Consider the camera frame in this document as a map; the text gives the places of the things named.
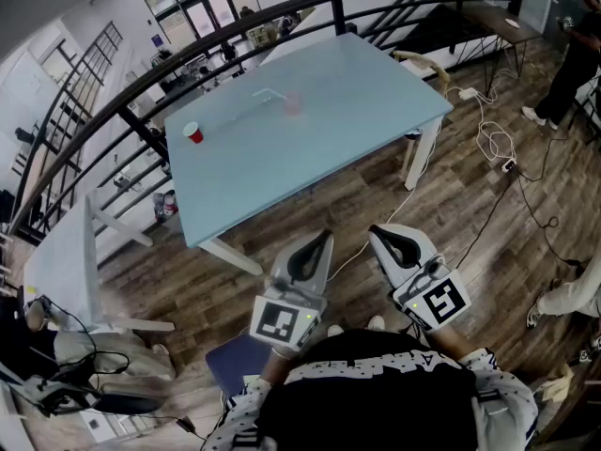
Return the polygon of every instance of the black cable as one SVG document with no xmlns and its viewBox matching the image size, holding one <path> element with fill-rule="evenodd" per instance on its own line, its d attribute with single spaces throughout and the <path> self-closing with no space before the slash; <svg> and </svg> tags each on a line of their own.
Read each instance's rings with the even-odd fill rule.
<svg viewBox="0 0 601 451">
<path fill-rule="evenodd" d="M 492 211 L 488 214 L 488 218 L 486 219 L 485 224 L 480 229 L 480 232 L 478 232 L 478 235 L 476 236 L 476 239 L 474 239 L 472 241 L 472 243 L 470 244 L 470 247 L 468 248 L 468 252 L 461 258 L 461 260 L 457 264 L 457 267 L 455 267 L 456 269 L 459 269 L 459 266 L 463 263 L 463 261 L 466 259 L 466 257 L 470 254 L 471 248 L 478 241 L 478 239 L 480 239 L 480 236 L 482 236 L 482 233 L 485 231 L 486 226 L 488 226 L 488 223 L 490 222 L 490 219 L 492 218 L 492 214 L 495 213 L 495 209 L 497 208 L 497 206 L 499 205 L 499 203 L 501 202 L 501 200 L 503 199 L 503 197 L 505 196 L 505 194 L 507 193 L 507 191 L 511 187 L 511 183 L 512 183 L 511 179 L 508 178 L 507 181 L 508 181 L 507 187 L 505 187 L 505 190 L 502 192 L 501 196 L 497 199 L 497 202 L 495 202 L 495 205 L 492 208 Z"/>
<path fill-rule="evenodd" d="M 69 311 L 66 311 L 65 309 L 63 309 L 60 305 L 58 305 L 57 303 L 55 303 L 48 296 L 43 296 L 43 299 L 47 300 L 51 305 L 55 306 L 57 309 L 59 309 L 61 312 L 63 312 L 67 316 L 71 316 L 72 318 L 74 318 L 79 323 L 79 325 L 82 326 L 82 329 L 84 330 L 85 335 L 87 335 L 88 339 L 92 343 L 92 346 L 94 347 L 94 351 L 88 353 L 86 356 L 84 356 L 83 358 L 81 358 L 79 361 L 75 361 L 73 363 L 64 363 L 64 364 L 58 365 L 59 369 L 61 367 L 65 367 L 67 365 L 78 365 L 78 364 L 82 363 L 83 361 L 85 361 L 86 359 L 88 359 L 90 357 L 92 358 L 92 365 L 94 365 L 96 363 L 96 357 L 99 354 L 113 354 L 113 355 L 117 355 L 117 356 L 123 356 L 127 360 L 127 363 L 124 366 L 118 367 L 116 370 L 111 371 L 111 372 L 97 371 L 96 370 L 96 366 L 94 365 L 94 374 L 97 377 L 97 380 L 96 380 L 96 391 L 98 391 L 99 390 L 99 386 L 100 386 L 100 374 L 104 374 L 104 375 L 121 374 L 122 372 L 125 372 L 128 369 L 128 367 L 130 367 L 131 361 L 130 361 L 130 357 L 127 354 L 124 354 L 123 352 L 116 352 L 116 351 L 98 350 L 98 348 L 96 346 L 96 342 L 94 341 L 94 339 L 90 335 L 90 332 L 87 330 L 87 328 L 85 327 L 85 325 L 77 318 L 77 316 L 74 316 Z"/>
<path fill-rule="evenodd" d="M 547 144 L 547 152 L 545 152 L 545 158 L 543 159 L 543 170 L 541 171 L 541 175 L 539 178 L 537 179 L 531 179 L 528 176 L 522 174 L 522 172 L 516 167 L 517 173 L 522 176 L 525 180 L 527 180 L 528 182 L 538 182 L 539 180 L 542 180 L 543 177 L 545 176 L 545 168 L 547 167 L 547 157 L 549 152 L 551 151 L 551 144 L 553 142 L 565 142 L 566 140 L 568 140 L 570 138 L 570 134 L 569 131 L 567 133 L 567 135 L 564 138 L 552 138 L 551 140 L 548 141 Z"/>
<path fill-rule="evenodd" d="M 100 412 L 100 411 L 96 411 L 96 410 L 94 410 L 94 411 L 85 410 L 85 411 L 91 412 L 93 414 L 102 414 L 103 416 L 113 415 L 114 417 L 118 418 L 118 414 L 116 414 L 114 412 Z M 199 436 L 196 433 L 196 427 L 194 426 L 194 424 L 192 423 L 192 421 L 190 420 L 189 417 L 179 418 L 179 417 L 175 417 L 175 416 L 154 416 L 151 414 L 123 414 L 123 415 L 124 416 L 148 417 L 148 418 L 154 418 L 154 419 L 172 419 L 172 420 L 175 420 L 177 425 L 180 428 L 184 429 L 186 432 L 193 434 L 194 436 L 196 436 L 196 438 L 203 440 L 205 443 L 207 442 L 207 438 L 203 438 L 202 436 Z"/>
<path fill-rule="evenodd" d="M 535 221 L 536 225 L 538 226 L 538 228 L 543 230 L 543 236 L 545 236 L 545 242 L 547 243 L 548 249 L 549 251 L 551 251 L 551 253 L 553 254 L 553 256 L 555 256 L 557 259 L 559 259 L 562 262 L 565 262 L 566 264 L 570 265 L 570 266 L 578 266 L 581 265 L 581 262 L 579 260 L 575 260 L 575 259 L 564 259 L 563 257 L 561 257 L 559 254 L 557 254 L 555 252 L 555 250 L 553 249 L 553 246 L 551 245 L 551 243 L 548 241 L 548 237 L 547 237 L 547 228 L 550 227 L 552 229 L 554 229 L 555 227 L 557 227 L 560 224 L 560 219 L 559 217 L 557 217 L 556 215 L 553 215 L 546 224 L 541 224 L 540 222 L 538 222 L 538 219 L 536 219 L 536 216 L 534 215 L 534 211 L 532 210 L 532 207 L 530 207 L 530 203 L 528 202 L 528 199 L 526 198 L 526 193 L 524 192 L 524 187 L 522 186 L 522 179 L 521 179 L 521 173 L 517 176 L 517 182 L 519 183 L 519 189 L 522 191 L 522 196 L 524 197 L 524 202 L 526 203 L 526 207 L 528 208 L 528 210 L 530 211 L 530 216 L 532 217 L 532 219 Z"/>
</svg>

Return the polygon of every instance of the black pants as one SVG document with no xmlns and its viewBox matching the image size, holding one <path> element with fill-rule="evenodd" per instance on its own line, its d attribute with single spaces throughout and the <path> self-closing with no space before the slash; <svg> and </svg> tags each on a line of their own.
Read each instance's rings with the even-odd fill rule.
<svg viewBox="0 0 601 451">
<path fill-rule="evenodd" d="M 591 80 L 596 72 L 596 62 L 583 59 L 581 54 L 569 52 L 555 75 L 547 96 L 534 109 L 536 115 L 550 118 L 551 122 L 559 125 L 570 110 L 578 89 Z"/>
</svg>

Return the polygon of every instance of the black shirt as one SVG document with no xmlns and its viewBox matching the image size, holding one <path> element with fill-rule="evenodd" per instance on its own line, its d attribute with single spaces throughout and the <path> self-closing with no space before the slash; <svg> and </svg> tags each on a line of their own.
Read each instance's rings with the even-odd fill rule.
<svg viewBox="0 0 601 451">
<path fill-rule="evenodd" d="M 370 379 L 301 379 L 273 387 L 261 408 L 259 429 L 275 439 L 279 451 L 475 450 L 474 374 L 436 359 L 437 353 L 412 337 L 346 331 L 317 343 L 303 361 L 354 365 L 355 360 L 396 353 L 407 355 L 408 370 L 384 367 Z M 427 370 L 411 366 L 422 353 L 433 360 Z M 300 423 L 310 432 L 301 433 Z"/>
<path fill-rule="evenodd" d="M 582 21 L 574 27 L 574 30 L 585 37 L 597 37 L 601 39 L 601 12 L 588 12 Z M 596 68 L 599 64 L 599 53 L 574 38 L 570 39 L 568 55 L 570 58 L 574 58 L 574 61 L 578 61 L 582 67 L 595 66 Z"/>
</svg>

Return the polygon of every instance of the wooden desk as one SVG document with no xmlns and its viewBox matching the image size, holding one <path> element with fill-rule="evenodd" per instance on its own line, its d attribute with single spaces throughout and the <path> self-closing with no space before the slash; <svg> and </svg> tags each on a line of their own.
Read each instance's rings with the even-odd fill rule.
<svg viewBox="0 0 601 451">
<path fill-rule="evenodd" d="M 492 34 L 495 34 L 497 38 L 494 40 L 494 50 L 492 54 L 495 54 L 493 61 L 492 72 L 490 73 L 490 81 L 488 81 L 488 75 L 485 65 L 485 88 L 486 95 L 490 92 L 493 80 L 495 79 L 495 72 L 499 65 L 499 59 L 501 57 L 501 50 L 511 47 L 514 50 L 514 56 L 516 58 L 516 72 L 517 76 L 521 76 L 522 68 L 524 66 L 524 58 L 526 57 L 526 48 L 530 40 L 539 39 L 542 37 L 540 32 L 537 32 L 523 20 L 520 20 L 516 15 L 509 13 L 506 9 L 501 7 L 491 7 L 490 5 L 478 5 L 468 6 L 462 10 L 462 14 L 472 22 L 478 23 L 484 28 L 488 29 Z M 513 20 L 519 25 L 519 28 L 515 28 L 508 24 L 505 19 Z M 524 48 L 522 50 L 521 63 L 518 62 L 517 58 L 517 45 L 523 43 Z M 482 45 L 482 55 L 485 54 L 485 47 Z"/>
<path fill-rule="evenodd" d="M 490 5 L 466 7 L 462 13 L 468 20 L 479 23 L 512 45 L 542 37 L 540 32 L 501 7 L 491 7 Z M 519 24 L 519 28 L 511 26 L 505 19 L 513 20 Z"/>
</svg>

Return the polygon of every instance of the red cup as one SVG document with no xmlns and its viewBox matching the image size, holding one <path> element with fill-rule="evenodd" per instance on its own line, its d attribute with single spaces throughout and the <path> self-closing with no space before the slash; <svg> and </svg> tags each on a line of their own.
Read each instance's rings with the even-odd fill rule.
<svg viewBox="0 0 601 451">
<path fill-rule="evenodd" d="M 190 122 L 184 127 L 184 135 L 192 140 L 195 144 L 200 144 L 203 141 L 203 133 L 200 132 L 196 122 Z"/>
</svg>

